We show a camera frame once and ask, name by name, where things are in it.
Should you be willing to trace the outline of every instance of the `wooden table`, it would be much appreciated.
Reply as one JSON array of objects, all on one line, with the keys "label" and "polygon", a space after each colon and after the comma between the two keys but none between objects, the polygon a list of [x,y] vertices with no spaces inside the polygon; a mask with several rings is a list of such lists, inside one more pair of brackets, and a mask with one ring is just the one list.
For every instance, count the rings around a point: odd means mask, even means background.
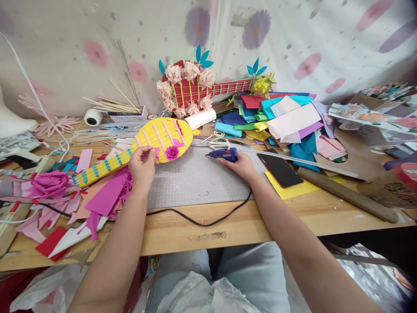
[{"label": "wooden table", "polygon": [[[52,139],[57,140],[58,138],[59,136],[55,135]],[[107,147],[100,142],[90,145],[77,145],[74,143],[71,148],[71,152],[74,153],[69,153],[69,158],[74,155],[79,156],[81,150],[86,148],[94,149],[93,164],[97,157],[103,153],[108,153],[111,147]],[[38,155],[48,154],[49,152],[50,150],[41,147],[35,151]],[[356,183],[357,181],[351,179],[344,185],[355,190]],[[339,198],[324,190],[317,190],[288,199],[285,202],[298,214],[316,236],[416,225],[415,222],[403,213],[400,213],[402,218],[400,218],[401,221],[397,224],[383,222],[345,201],[340,201]],[[240,203],[241,201],[210,203],[180,206],[176,207],[176,209],[196,221],[210,223],[226,215]],[[66,226],[67,221],[68,218],[62,216],[56,225],[68,227]],[[112,226],[112,224],[107,223],[99,231],[99,245],[91,253],[89,261],[94,259]],[[46,236],[51,232],[52,230],[42,230],[42,233]],[[196,226],[174,212],[149,216],[146,218],[141,252],[142,255],[146,256],[266,241],[272,241],[271,235],[259,215],[255,201],[249,200],[246,205],[234,212],[228,219],[207,228]],[[9,251],[0,258],[0,271],[76,262],[73,259],[53,262],[37,252],[35,250],[36,246],[37,243],[35,241],[22,234],[18,234]],[[75,254],[84,251],[92,246],[91,237],[89,237],[75,245],[72,253]]]}]

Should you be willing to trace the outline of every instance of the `cutting mat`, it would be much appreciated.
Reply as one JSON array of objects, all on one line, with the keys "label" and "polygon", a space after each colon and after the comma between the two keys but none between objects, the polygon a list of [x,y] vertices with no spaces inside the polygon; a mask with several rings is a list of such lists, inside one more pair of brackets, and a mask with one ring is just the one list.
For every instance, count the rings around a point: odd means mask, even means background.
[{"label": "cutting mat", "polygon": [[[238,150],[252,150],[232,144]],[[247,198],[249,185],[219,159],[205,156],[206,147],[189,147],[181,158],[156,166],[155,179],[148,195],[148,209],[193,204],[237,201]],[[255,169],[265,177],[265,166],[256,153],[248,153]]]}]

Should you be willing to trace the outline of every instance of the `guitar body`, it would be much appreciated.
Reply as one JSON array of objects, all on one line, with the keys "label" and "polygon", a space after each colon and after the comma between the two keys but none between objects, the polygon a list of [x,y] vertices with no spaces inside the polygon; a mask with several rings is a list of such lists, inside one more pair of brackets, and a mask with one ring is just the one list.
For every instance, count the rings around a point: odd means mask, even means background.
[{"label": "guitar body", "polygon": [[131,147],[116,156],[94,165],[74,176],[74,184],[84,188],[97,180],[126,166],[133,152],[141,146],[159,148],[159,163],[168,163],[178,159],[187,151],[192,142],[192,130],[184,120],[158,117],[146,123],[136,135]]}]

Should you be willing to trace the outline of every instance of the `white mannequin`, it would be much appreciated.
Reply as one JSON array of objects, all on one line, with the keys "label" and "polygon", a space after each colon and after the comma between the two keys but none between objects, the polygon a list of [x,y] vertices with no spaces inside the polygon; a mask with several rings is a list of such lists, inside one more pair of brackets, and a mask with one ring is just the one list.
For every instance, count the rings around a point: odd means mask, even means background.
[{"label": "white mannequin", "polygon": [[35,120],[26,120],[10,111],[4,104],[0,85],[0,139],[16,135],[25,130],[34,131],[39,126]]}]

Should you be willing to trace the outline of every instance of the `white plastic bag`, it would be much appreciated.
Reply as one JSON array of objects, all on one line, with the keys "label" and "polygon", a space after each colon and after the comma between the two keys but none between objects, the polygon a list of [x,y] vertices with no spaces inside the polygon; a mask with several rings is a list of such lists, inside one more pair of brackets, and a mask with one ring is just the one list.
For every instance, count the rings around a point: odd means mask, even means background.
[{"label": "white plastic bag", "polygon": [[11,304],[10,312],[32,309],[34,313],[65,313],[88,266],[79,264],[51,266],[36,276]]}]

